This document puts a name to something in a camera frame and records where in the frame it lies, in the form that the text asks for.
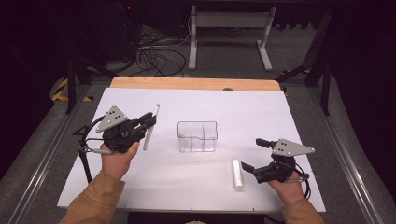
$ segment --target tan sleeve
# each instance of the tan sleeve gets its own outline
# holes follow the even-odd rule
[[[324,221],[307,199],[285,205],[283,217],[287,224],[323,224]]]
[[[124,185],[101,171],[70,203],[61,223],[111,223]]]

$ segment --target transparent box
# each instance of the transparent box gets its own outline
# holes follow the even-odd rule
[[[180,152],[213,152],[218,124],[215,121],[180,121],[177,138]]]

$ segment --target white paper sheet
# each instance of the white paper sheet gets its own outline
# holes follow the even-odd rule
[[[130,211],[271,213],[283,206],[266,183],[258,184],[242,171],[244,187],[233,182],[233,160],[256,168],[267,166],[271,150],[259,147],[256,138],[285,138],[301,143],[283,92],[275,91],[185,91],[107,88],[93,120],[116,105],[130,119],[161,105],[147,151],[139,148],[131,169],[123,178],[125,189],[118,208]],[[214,152],[178,150],[179,121],[214,120],[219,139]],[[101,137],[94,129],[89,137]],[[99,148],[102,142],[91,141]],[[319,212],[325,207],[305,155],[295,157],[309,173],[310,202]],[[92,176],[101,168],[100,155],[89,153]],[[67,179],[58,206],[67,207],[87,186],[79,157]]]

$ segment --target white tube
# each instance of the white tube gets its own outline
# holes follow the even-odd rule
[[[159,110],[160,110],[160,104],[156,104],[154,106],[154,112],[152,112],[152,117],[157,116]],[[154,129],[154,125],[148,128],[148,134],[145,139],[145,144],[143,145],[143,150],[147,150],[149,147],[149,139],[151,138],[153,129]]]
[[[239,161],[237,160],[233,160],[233,182],[237,189],[244,187],[244,184],[242,183],[241,168],[239,166]]]

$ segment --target person's right hand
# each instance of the person's right hand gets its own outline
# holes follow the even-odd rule
[[[100,146],[103,150],[110,150],[105,144]],[[139,143],[135,142],[125,153],[113,152],[109,155],[102,154],[102,171],[117,179],[122,177],[129,170],[131,159],[136,155]]]
[[[290,179],[297,179],[299,178],[296,172],[293,172]],[[277,192],[280,200],[284,204],[294,203],[301,199],[304,199],[303,195],[303,187],[300,182],[279,182],[277,180],[268,181],[268,184]]]

